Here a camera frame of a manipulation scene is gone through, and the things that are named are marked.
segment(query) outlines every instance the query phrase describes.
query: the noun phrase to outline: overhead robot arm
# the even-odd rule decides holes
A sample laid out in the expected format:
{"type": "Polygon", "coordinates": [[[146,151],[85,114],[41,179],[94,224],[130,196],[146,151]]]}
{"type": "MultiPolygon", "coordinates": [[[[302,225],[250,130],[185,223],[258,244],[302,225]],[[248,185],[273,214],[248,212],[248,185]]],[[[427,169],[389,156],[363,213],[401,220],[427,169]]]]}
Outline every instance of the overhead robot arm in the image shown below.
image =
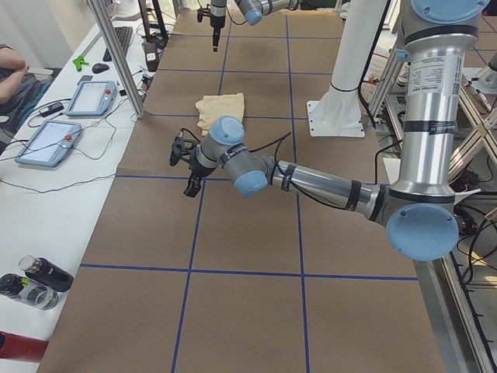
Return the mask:
{"type": "Polygon", "coordinates": [[[456,128],[464,53],[478,38],[478,20],[488,0],[403,0],[404,48],[411,57],[404,140],[398,181],[365,185],[321,173],[270,155],[252,156],[245,131],[233,117],[222,117],[199,143],[172,145],[170,163],[189,163],[186,195],[194,197],[202,178],[218,166],[243,197],[266,185],[308,195],[383,225],[397,251],[414,260],[446,255],[457,242],[451,213],[455,194],[447,182],[456,128]]]}
{"type": "MultiPolygon", "coordinates": [[[[277,12],[282,9],[296,9],[299,0],[235,0],[236,5],[245,17],[245,21],[254,26],[260,22],[262,16],[277,12]]],[[[226,22],[226,3],[227,0],[211,0],[206,8],[200,7],[197,10],[197,20],[202,22],[204,16],[210,18],[212,26],[212,46],[213,51],[217,52],[219,39],[221,38],[221,29],[226,22]]]]}

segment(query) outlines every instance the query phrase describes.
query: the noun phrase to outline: computer mouse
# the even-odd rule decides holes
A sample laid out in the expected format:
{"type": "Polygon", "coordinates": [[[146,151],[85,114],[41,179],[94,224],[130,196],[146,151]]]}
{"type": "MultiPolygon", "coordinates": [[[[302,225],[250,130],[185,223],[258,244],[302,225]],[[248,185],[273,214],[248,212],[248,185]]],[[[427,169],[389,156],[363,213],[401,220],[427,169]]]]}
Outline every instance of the computer mouse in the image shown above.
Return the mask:
{"type": "Polygon", "coordinates": [[[92,67],[93,74],[100,74],[105,70],[109,70],[109,65],[107,64],[94,64],[92,67]]]}

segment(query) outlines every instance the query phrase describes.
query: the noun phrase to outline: keyboard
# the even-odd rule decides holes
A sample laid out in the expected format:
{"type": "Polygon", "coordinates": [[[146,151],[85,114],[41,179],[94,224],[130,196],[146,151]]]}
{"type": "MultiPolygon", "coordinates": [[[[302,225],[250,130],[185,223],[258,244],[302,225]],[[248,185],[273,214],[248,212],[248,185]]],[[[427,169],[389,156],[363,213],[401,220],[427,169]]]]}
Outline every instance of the keyboard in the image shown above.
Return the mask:
{"type": "MultiPolygon", "coordinates": [[[[133,27],[118,26],[114,27],[114,31],[116,31],[119,44],[121,44],[121,48],[123,48],[124,57],[126,57],[127,48],[130,46],[131,37],[133,36],[133,27]]],[[[106,53],[103,55],[103,60],[105,62],[112,61],[109,49],[106,49],[106,53]]]]}

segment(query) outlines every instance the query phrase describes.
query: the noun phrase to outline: blue joint cap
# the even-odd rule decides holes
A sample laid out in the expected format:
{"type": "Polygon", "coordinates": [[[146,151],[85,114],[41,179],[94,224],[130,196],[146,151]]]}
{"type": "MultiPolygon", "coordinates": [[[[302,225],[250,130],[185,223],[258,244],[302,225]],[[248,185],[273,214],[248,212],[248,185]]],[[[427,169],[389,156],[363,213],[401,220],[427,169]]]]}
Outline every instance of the blue joint cap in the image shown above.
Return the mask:
{"type": "Polygon", "coordinates": [[[461,23],[480,14],[490,0],[411,0],[415,13],[440,25],[461,23]]]}
{"type": "Polygon", "coordinates": [[[242,197],[250,197],[267,186],[267,178],[262,171],[249,171],[235,180],[235,188],[242,197]]]}
{"type": "Polygon", "coordinates": [[[397,61],[399,62],[410,62],[411,56],[404,50],[400,48],[395,49],[395,54],[397,56],[397,61]]]}
{"type": "Polygon", "coordinates": [[[262,13],[258,9],[251,9],[245,14],[245,21],[247,21],[250,26],[254,26],[261,22],[261,19],[262,13]]]}
{"type": "Polygon", "coordinates": [[[245,130],[235,117],[221,117],[210,128],[209,135],[221,145],[236,145],[243,141],[245,130]]]}
{"type": "Polygon", "coordinates": [[[436,204],[410,204],[397,210],[387,223],[388,241],[400,254],[414,260],[436,260],[457,244],[455,217],[436,204]]]}

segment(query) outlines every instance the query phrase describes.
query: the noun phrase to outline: towel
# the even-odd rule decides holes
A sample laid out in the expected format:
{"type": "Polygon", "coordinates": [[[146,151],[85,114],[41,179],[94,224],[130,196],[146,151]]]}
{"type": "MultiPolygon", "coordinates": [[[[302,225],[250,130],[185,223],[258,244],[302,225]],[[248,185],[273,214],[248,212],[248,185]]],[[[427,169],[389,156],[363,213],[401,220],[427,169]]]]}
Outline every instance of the towel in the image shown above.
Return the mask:
{"type": "Polygon", "coordinates": [[[202,136],[207,135],[220,117],[231,116],[242,121],[245,111],[243,93],[223,96],[204,96],[201,101],[195,104],[199,110],[198,127],[202,128],[202,136]]]}

